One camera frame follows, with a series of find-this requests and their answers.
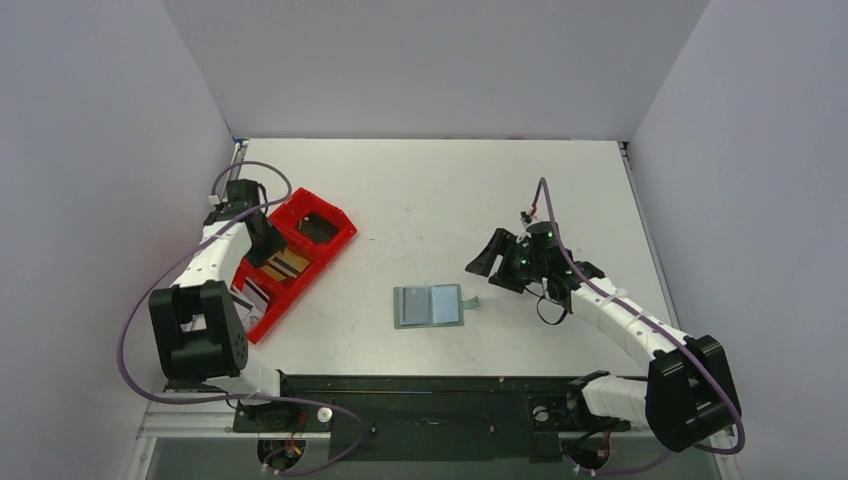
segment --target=white wall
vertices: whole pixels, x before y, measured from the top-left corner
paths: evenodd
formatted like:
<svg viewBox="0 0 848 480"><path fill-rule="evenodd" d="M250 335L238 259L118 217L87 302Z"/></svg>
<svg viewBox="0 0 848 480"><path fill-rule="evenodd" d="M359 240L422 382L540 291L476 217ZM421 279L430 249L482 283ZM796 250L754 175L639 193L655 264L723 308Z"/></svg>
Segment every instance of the white wall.
<svg viewBox="0 0 848 480"><path fill-rule="evenodd" d="M0 65L0 476L121 478L144 403L118 328L198 240L232 142L155 0L4 2ZM152 387L138 321L131 370Z"/></svg>
<svg viewBox="0 0 848 480"><path fill-rule="evenodd" d="M627 140L707 0L163 0L240 136Z"/></svg>
<svg viewBox="0 0 848 480"><path fill-rule="evenodd" d="M631 144L680 323L727 349L747 478L848 472L846 18L712 0Z"/></svg>

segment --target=white tabletop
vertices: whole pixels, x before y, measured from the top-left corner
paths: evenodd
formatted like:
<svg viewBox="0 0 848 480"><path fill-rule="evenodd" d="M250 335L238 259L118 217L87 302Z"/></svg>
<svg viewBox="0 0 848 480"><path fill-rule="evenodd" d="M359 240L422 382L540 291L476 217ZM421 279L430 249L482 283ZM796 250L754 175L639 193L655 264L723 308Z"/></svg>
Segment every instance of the white tabletop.
<svg viewBox="0 0 848 480"><path fill-rule="evenodd" d="M466 273L497 227L520 233L540 176L563 238L643 308L669 315L615 142L252 139L245 160L283 170L344 210L359 234L255 345L267 365L327 375L580 376L644 374L576 316L558 326L535 298ZM273 173L241 178L283 191ZM539 215L546 211L540 201ZM459 283L480 297L461 327L394 328L392 288ZM544 310L551 319L555 308Z"/></svg>

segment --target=red tray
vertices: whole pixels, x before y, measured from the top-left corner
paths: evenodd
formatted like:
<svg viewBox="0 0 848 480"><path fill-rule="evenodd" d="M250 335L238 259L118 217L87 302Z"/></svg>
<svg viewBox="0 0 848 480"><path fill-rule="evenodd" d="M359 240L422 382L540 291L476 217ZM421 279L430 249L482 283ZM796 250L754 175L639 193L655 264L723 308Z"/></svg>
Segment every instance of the red tray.
<svg viewBox="0 0 848 480"><path fill-rule="evenodd" d="M339 232L329 243L315 244L297 230L297 223L306 215L315 213L339 228ZM327 264L339 254L342 248L356 235L356 227L340 209L330 205L320 197L298 188L286 203L280 205L268 219L288 241L292 251L307 260L309 266L297 278L288 278L278 282L267 273L254 268L247 260L242 260L233 285L241 290L246 278L268 294L268 308L265 315L247 332L247 339L256 343L271 330L277 321L294 304Z"/></svg>

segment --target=purple cable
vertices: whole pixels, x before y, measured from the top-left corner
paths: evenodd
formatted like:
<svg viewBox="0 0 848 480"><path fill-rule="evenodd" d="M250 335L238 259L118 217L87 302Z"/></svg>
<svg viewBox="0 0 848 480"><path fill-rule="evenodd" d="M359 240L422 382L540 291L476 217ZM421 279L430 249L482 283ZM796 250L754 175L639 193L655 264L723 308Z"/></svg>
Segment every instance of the purple cable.
<svg viewBox="0 0 848 480"><path fill-rule="evenodd" d="M547 182L547 180L545 180L545 177L542 177L542 178L539 179L539 185L536 187L536 196L533 198L533 204L532 204L533 208L536 208L536 203L539 201L539 194L542 190L545 191L545 204L548 208L548 217L550 217L550 220L551 220L551 226L552 226L552 229L553 229L553 232L554 232L554 236L556 237L556 240L557 240L557 245L559 246L559 249L562 252L563 256L565 256L565 260L566 260L566 262L568 262L569 268L571 268L571 270L574 271L574 273L576 273L578 277L580 277L580 280L582 280L583 283L585 283L586 285L589 286L589 288L591 288L592 290L597 292L598 295L601 295L602 297L609 299L610 294L605 292L601 287L595 285L586 276L586 274L583 273L583 270L574 262L574 260L571 259L571 256L568 254L568 250L565 248L565 244L562 241L562 236L559 233L559 225L557 224L556 218L554 217L553 202L551 201L551 194L548 191L548 182ZM680 352L684 356L686 356L686 358L690 362L692 362L692 364L695 366L695 368L698 370L698 372L700 372L701 375L703 375L704 380L706 380L707 383L710 384L710 387L712 387L713 390L715 390L715 392L718 394L721 401L724 402L724 404L727 406L727 409L730 411L730 416L733 418L733 423L736 424L736 429L737 429L737 432L738 432L736 445L734 445L730 448L715 448L715 447L710 447L710 446L706 446L706 445L696 444L695 448L697 448L699 450L703 450L705 452L722 454L722 455L735 455L735 454L739 453L740 451L742 451L742 449L745 447L745 427L742 426L742 417L739 414L739 410L736 408L736 405L734 405L733 401L730 400L730 397L727 395L727 392L725 392L724 389L721 388L721 385L718 384L716 379L710 374L710 372L707 370L707 368L704 367L704 365L700 362L700 360L698 360L698 358L695 357L695 355L692 352L690 352L689 349L684 347L684 345L682 343L680 343L680 341L677 340L673 335L666 332L665 329L663 329L662 327L657 325L656 322L654 322L653 320L651 320L647 317L642 316L642 314L640 312L636 311L635 308L631 307L629 304L627 304L627 302L622 301L618 297L612 297L611 301L613 303L615 303L616 305L620 306L621 308L623 308L624 310L626 310L628 313L630 313L634 317L636 317L637 320L648 325L653 330L656 330L663 337L665 337L666 340L671 342L672 345L677 347L677 349L680 350ZM653 468L654 466L658 465L658 463L652 462L649 465L650 465L650 468Z"/></svg>
<svg viewBox="0 0 848 480"><path fill-rule="evenodd" d="M300 475L307 475L307 474L310 474L310 473L317 472L318 470L324 469L324 468L332 465L333 463L341 460L346 455L348 455L350 452L355 450L363 442L363 440L365 440L365 437L368 434L368 427L367 427L367 425L365 425L365 422L358 415L356 415L355 413L351 412L350 410L348 410L346 408L340 407L338 405L332 405L332 404L329 404L329 403L318 402L318 401L315 401L315 400L307 400L305 398L272 397L272 396L269 396L269 395L262 395L262 394L255 394L255 395L227 394L227 395L213 395L213 396L203 397L203 398L160 397L158 395L155 395L153 393L148 392L147 390L142 388L141 385L136 383L135 379L133 379L132 376L130 375L129 370L127 369L126 361L124 359L124 343L126 343L127 332L129 331L130 323L132 323L133 318L135 317L136 313L138 313L138 309L141 308L141 304L144 302L144 300L150 295L150 293L153 291L153 289L155 289L156 286L160 282L162 282L162 280L164 280L166 276L168 276L169 273L171 273L177 267L179 267L180 265L182 265L183 263L185 263L186 261L191 259L197 252L208 247L212 242L214 242L218 238L219 235L221 235L222 233L224 233L227 230L229 230L230 228L232 228L233 225L235 225L236 223L241 221L241 219L247 217L248 215L250 215L252 213L258 212L259 210L261 210L265 207L269 207L269 206L273 206L273 205L279 205L279 204L285 202L286 200L288 200L288 198L291 196L291 193L292 193L291 182L289 182L288 177L286 177L283 172L281 172L279 169L277 169L277 168L275 168L271 165L268 165L268 164L265 164L265 163L262 163L262 162L253 162L253 161L238 162L238 163L234 163L234 164L230 165L229 167L227 167L215 179L215 185L213 185L213 187L212 187L212 193L213 194L215 193L215 187L217 186L218 181L224 176L224 174L226 174L227 172L229 172L233 168L241 166L241 165L259 165L259 166L262 166L262 167L265 167L265 168L272 170L274 173L279 175L283 179L283 181L285 182L286 187L288 188L288 190L286 190L286 194L280 199L273 200L273 201L270 201L270 202L267 202L267 203L263 203L261 205L255 206L255 207L251 207L251 208L245 210L244 212L236 215L232 220L230 220L223 227L221 227L221 229L218 230L215 233L215 235L212 235L209 238L207 238L206 240L200 242L199 245L197 245L196 247L191 249L191 251L189 251L188 253L183 255L173 265L168 267L159 276L159 278L157 278L147 288L147 290L144 291L144 294L141 295L141 297L138 299L138 301L136 301L132 310L130 310L129 315L127 316L127 319L124 321L123 327L121 328L121 333L120 333L120 336L118 338L118 351L117 351L118 371L121 373L121 378L124 379L124 382L126 382L126 384L135 393L146 398L147 400L150 400L151 402L164 403L164 404L168 404L168 405L197 405L197 404L200 404L200 403L218 402L218 401L222 401L222 400L244 400L246 398L252 398L252 399L257 399L257 400L264 400L264 401L267 401L267 402L287 402L287 403L295 403L295 404L299 404L299 405L309 405L309 406L313 406L313 407L326 407L326 408L330 408L334 411L341 412L341 413L347 415L348 417L352 418L354 421L356 421L360 425L362 425L362 429L363 429L362 436L360 436L356 440L356 442L354 442L350 447L348 447L347 449L345 449L343 452L339 453L335 457L329 459L327 462L325 462L321 465L318 465L317 467L311 468L309 470L304 470L302 472L290 473L290 474L287 474L286 472L280 472L280 475L282 475L282 476L292 476L292 477L294 477L294 476L300 476Z"/></svg>

